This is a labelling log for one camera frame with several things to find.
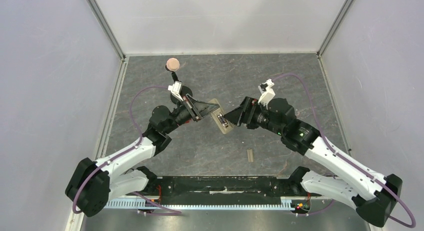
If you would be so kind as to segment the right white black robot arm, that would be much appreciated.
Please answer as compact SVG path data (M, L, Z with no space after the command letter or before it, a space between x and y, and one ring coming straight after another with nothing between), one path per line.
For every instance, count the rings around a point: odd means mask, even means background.
M400 195L403 181L395 174L384 175L347 155L312 125L297 119L295 109L285 98L272 99L267 106L252 97L245 97L224 118L247 129L263 128L281 137L281 142L323 165L338 179L324 177L308 168L298 167L289 180L295 195L304 192L326 196L353 208L366 222L382 228L397 204L393 194Z

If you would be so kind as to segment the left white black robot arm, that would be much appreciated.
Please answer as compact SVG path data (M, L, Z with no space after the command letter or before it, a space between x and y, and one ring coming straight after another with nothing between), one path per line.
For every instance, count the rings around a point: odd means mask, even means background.
M92 217L120 196L140 191L152 195L157 189L154 176L142 168L127 170L164 151L172 141L169 134L178 127L190 120L198 122L219 108L217 103L199 101L190 94L183 96L173 110L156 106L146 130L131 144L109 156L97 160L86 157L77 164L65 189L72 211Z

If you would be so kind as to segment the beige battery cover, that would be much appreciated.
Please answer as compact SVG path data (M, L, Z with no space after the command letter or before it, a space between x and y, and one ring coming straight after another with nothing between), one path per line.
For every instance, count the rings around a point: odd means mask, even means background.
M249 163L253 163L254 162L254 152L252 149L247 149L247 160Z

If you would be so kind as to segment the beige remote control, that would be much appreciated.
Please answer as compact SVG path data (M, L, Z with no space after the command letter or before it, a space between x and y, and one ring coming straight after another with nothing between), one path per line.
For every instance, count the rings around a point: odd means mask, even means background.
M215 123L217 124L220 131L224 135L228 134L234 129L234 125L224 118L225 112L216 98L211 99L209 102L219 106L219 108L211 112L210 115L212 119L215 121Z

